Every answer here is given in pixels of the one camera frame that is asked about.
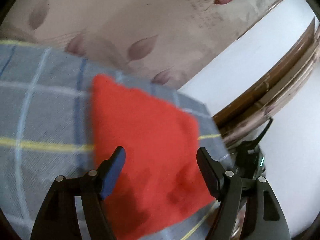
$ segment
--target yellow stripe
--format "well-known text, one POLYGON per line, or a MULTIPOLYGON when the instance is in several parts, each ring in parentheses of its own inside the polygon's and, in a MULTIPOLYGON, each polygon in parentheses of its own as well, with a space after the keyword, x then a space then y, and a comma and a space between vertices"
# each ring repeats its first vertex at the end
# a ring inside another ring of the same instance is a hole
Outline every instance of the yellow stripe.
MULTIPOLYGON (((207 138, 216 138, 220 137, 219 134, 210 134, 210 135, 203 135, 200 136, 198 139, 207 139, 207 138)), ((15 147, 17 140, 8 138, 8 137, 1 137, 0 136, 0 146, 4 147, 15 147)), ((92 151, 94 146, 90 144, 84 144, 80 147, 77 147, 74 144, 63 144, 63 143, 46 143, 46 142, 36 142, 30 140, 22 140, 19 144, 22 149, 26 150, 35 150, 35 151, 43 151, 43 152, 88 152, 92 151)), ((204 221, 210 216, 212 211, 215 209, 215 204, 212 205, 209 212, 183 237, 181 240, 186 240, 189 238, 203 223, 204 221)))
POLYGON ((201 226, 204 223, 204 221, 212 214, 212 211, 216 209, 215 203, 212 205, 209 212, 206 215, 204 215, 204 217, 180 240, 188 239, 199 228, 199 226, 201 226))
POLYGON ((24 42, 24 41, 15 41, 15 40, 2 40, 2 41, 0 41, 0 44, 4 44, 4 45, 19 45, 19 46, 25 46, 25 47, 29 47, 29 46, 36 47, 36 44, 32 44, 32 43, 24 42))
POLYGON ((217 137, 221 137, 221 134, 201 135, 201 136, 198 137, 198 140, 209 139, 209 138, 217 138, 217 137))
MULTIPOLYGON (((15 147, 17 140, 0 137, 0 146, 4 147, 15 147)), ((88 152, 93 150, 93 145, 84 144, 80 147, 74 144, 63 144, 63 143, 47 143, 47 142, 36 142, 30 140, 22 140, 19 144, 22 149, 35 150, 41 152, 88 152)))

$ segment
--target white wall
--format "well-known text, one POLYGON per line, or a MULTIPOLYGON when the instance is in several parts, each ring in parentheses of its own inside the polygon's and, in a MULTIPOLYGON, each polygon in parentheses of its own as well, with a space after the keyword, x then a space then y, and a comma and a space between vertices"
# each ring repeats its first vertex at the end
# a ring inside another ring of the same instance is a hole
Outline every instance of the white wall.
MULTIPOLYGON (((305 0, 284 0, 180 92, 205 103, 214 115, 273 67, 313 17, 305 0)), ((260 146, 267 179, 295 235, 320 211, 320 69, 275 116, 260 146)))
POLYGON ((272 68, 313 17, 305 0, 284 0, 179 91, 205 103, 210 113, 216 114, 272 68))
POLYGON ((274 116, 260 143, 272 186, 292 234, 320 211, 320 67, 274 116))

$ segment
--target white stripe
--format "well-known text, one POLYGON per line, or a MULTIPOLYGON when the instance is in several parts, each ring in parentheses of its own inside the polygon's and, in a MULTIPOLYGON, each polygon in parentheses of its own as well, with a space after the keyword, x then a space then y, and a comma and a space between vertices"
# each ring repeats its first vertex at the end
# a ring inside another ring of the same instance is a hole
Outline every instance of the white stripe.
POLYGON ((24 82, 0 81, 0 87, 28 89, 29 84, 24 82))
POLYGON ((199 112, 197 112, 195 110, 192 110, 192 109, 189 109, 189 108, 183 108, 182 110, 187 112, 187 113, 189 113, 189 114, 194 114, 194 115, 198 115, 198 116, 201 116, 201 117, 204 117, 204 118, 211 119, 211 116, 209 116, 207 114, 199 113, 199 112))
POLYGON ((24 219, 22 218, 18 218, 18 217, 15 217, 15 216, 12 216, 12 215, 9 215, 7 213, 4 213, 4 216, 7 218, 7 220, 9 221, 9 223, 13 223, 13 224, 16 224, 18 226, 26 226, 26 222, 24 219))
POLYGON ((220 159, 218 160, 218 162, 223 161, 224 159, 228 158, 229 156, 230 156, 230 154, 227 154, 227 155, 223 156, 222 158, 220 158, 220 159))
POLYGON ((66 96, 74 96, 74 97, 87 97, 89 96, 88 92, 85 91, 78 91, 76 89, 68 88, 68 87, 60 87, 60 86, 43 86, 43 85, 36 85, 36 91, 46 91, 57 93, 59 95, 66 95, 66 96))
POLYGON ((123 79, 123 75, 121 71, 117 71, 116 72, 116 82, 121 84, 122 83, 122 79, 123 79))
POLYGON ((179 101, 179 96, 177 91, 173 91, 172 95, 173 95, 174 104, 176 105, 176 107, 179 107, 180 101, 179 101))
MULTIPOLYGON (((28 83, 24 82, 11 82, 11 81, 0 81, 0 87, 9 87, 9 88, 19 88, 19 89, 28 89, 28 83)), ((38 92, 51 92, 59 95, 73 96, 73 97, 88 97, 89 93, 85 91, 78 91, 69 87, 61 86, 44 86, 36 85, 34 88, 38 92)))
POLYGON ((50 52, 50 48, 44 50, 44 52, 41 56, 36 74, 32 79, 32 82, 28 88, 28 91, 26 92, 25 98, 23 99, 21 115, 20 115, 18 127, 17 127, 16 147, 15 147, 15 151, 14 151, 15 160, 16 160, 15 161, 15 177, 16 177, 16 187, 17 187, 18 200, 19 200, 19 204, 20 204, 23 218, 25 220, 25 223, 26 223, 30 233, 32 231, 33 223, 32 223, 32 220, 29 216, 28 206, 27 206, 27 202, 26 202, 26 196, 24 194, 23 185, 22 185, 22 183, 23 183, 22 174, 21 174, 22 156, 21 156, 20 142, 23 138, 23 131, 25 129, 25 122, 26 122, 26 117, 27 117, 27 112, 28 112, 30 100, 32 98, 32 94, 34 92, 34 88, 36 86, 36 83, 38 82, 40 74, 44 68, 44 63, 45 63, 47 56, 49 55, 49 52, 50 52))

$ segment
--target checkered blanket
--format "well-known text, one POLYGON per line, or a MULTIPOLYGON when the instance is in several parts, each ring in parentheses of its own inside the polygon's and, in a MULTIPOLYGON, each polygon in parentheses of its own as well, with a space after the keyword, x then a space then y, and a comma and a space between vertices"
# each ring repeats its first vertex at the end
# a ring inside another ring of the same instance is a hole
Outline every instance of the checkered blanket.
MULTIPOLYGON (((0 42, 0 207, 22 239, 29 239, 41 203, 54 178, 82 176, 93 167, 89 97, 92 78, 105 73, 126 87, 167 100, 199 122, 200 145, 225 168, 232 160, 206 107, 165 86, 124 75, 84 58, 0 42)), ((76 197, 83 239, 90 239, 81 200, 76 197)), ((204 239, 203 223, 216 204, 186 221, 144 239, 204 239)))

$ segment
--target blue stripe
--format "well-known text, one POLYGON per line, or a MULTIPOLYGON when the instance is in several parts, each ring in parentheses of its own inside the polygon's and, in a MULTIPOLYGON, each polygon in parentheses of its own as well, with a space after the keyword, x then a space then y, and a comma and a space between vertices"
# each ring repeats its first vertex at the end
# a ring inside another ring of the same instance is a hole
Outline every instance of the blue stripe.
MULTIPOLYGON (((76 89, 81 91, 82 83, 83 83, 83 74, 84 74, 84 67, 87 64, 87 60, 83 59, 80 65, 80 70, 78 73, 76 89)), ((81 144, 81 118, 80 118, 80 97, 75 98, 74 104, 74 139, 75 144, 81 144)))
POLYGON ((150 94, 156 96, 156 87, 154 84, 150 83, 150 94))
MULTIPOLYGON (((82 83, 83 83, 83 76, 84 76, 84 68, 87 64, 87 60, 83 59, 80 65, 78 77, 77 77, 77 83, 76 83, 76 89, 78 91, 81 91, 82 89, 82 83)), ((75 145, 82 145, 83 142, 81 140, 81 131, 83 126, 83 120, 81 120, 80 112, 81 112, 81 106, 80 106, 81 100, 80 97, 75 98, 74 102, 74 110, 73 110, 73 117, 74 117, 74 141, 75 145)), ((88 156, 84 154, 77 154, 77 175, 82 176, 85 172, 87 172, 87 162, 88 162, 88 156)))
POLYGON ((5 69, 7 68, 7 66, 9 65, 9 63, 10 63, 12 57, 13 57, 14 51, 16 50, 16 47, 17 47, 17 46, 15 46, 15 45, 12 47, 10 56, 9 56, 9 58, 8 58, 8 61, 4 64, 4 67, 2 68, 2 70, 1 70, 1 72, 0 72, 0 78, 1 78, 1 76, 2 76, 2 74, 3 74, 3 72, 5 71, 5 69))

